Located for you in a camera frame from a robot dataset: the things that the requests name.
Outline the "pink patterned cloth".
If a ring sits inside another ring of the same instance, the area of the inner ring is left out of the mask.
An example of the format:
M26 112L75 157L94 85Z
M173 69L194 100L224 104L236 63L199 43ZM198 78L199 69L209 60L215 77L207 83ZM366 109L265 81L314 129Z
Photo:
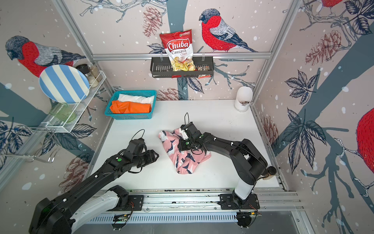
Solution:
M178 148L179 143L182 143L183 135L179 129L173 132L161 131L158 135L162 141L163 147L173 163L176 172L182 175L192 174L201 163L211 158L210 151L203 150L185 150L181 151Z

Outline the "orange cloth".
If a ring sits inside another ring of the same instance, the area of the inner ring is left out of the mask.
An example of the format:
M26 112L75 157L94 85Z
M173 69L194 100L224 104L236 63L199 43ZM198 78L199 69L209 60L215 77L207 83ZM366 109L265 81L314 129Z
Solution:
M113 114L146 114L152 111L149 103L112 101L110 110Z

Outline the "white shorts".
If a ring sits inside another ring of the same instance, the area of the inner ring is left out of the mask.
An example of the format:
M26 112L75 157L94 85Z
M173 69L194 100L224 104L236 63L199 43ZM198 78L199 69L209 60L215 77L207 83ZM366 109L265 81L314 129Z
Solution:
M117 100L120 101L120 102L135 102L135 103L141 103L141 104L153 104L154 96L143 97L143 96L131 96L131 95L120 94Z

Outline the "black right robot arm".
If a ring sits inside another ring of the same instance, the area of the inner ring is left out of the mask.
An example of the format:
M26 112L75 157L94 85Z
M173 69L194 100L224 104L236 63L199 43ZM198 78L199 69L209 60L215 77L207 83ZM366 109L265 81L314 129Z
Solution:
M267 161L246 138L242 141L218 138L208 132L201 133L191 122L181 126L181 134L183 139L178 145L179 150L215 152L231 159L240 178L233 196L242 203L250 197L257 181L269 175Z

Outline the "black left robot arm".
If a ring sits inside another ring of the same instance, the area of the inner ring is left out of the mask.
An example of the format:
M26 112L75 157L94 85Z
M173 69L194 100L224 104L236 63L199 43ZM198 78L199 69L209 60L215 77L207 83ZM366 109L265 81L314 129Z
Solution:
M144 139L133 139L126 149L107 158L103 165L82 183L53 200L40 201L34 210L29 233L72 234L80 226L116 206L127 208L128 192L119 185L102 197L91 198L107 184L115 181L133 167L139 169L157 161L159 155L147 149Z

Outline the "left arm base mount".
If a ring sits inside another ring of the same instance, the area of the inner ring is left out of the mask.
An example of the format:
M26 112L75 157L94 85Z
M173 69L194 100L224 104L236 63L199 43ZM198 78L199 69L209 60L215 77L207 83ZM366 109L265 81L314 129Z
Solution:
M114 192L116 205L109 211L141 211L144 203L144 195L130 195L123 187L116 185L108 190Z

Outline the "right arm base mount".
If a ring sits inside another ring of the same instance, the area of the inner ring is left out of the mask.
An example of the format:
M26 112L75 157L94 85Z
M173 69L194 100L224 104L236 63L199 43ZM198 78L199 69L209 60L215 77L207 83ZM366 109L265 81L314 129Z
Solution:
M258 197L251 193L245 200L239 198L235 193L220 194L220 199L217 202L222 210L258 210L260 209Z

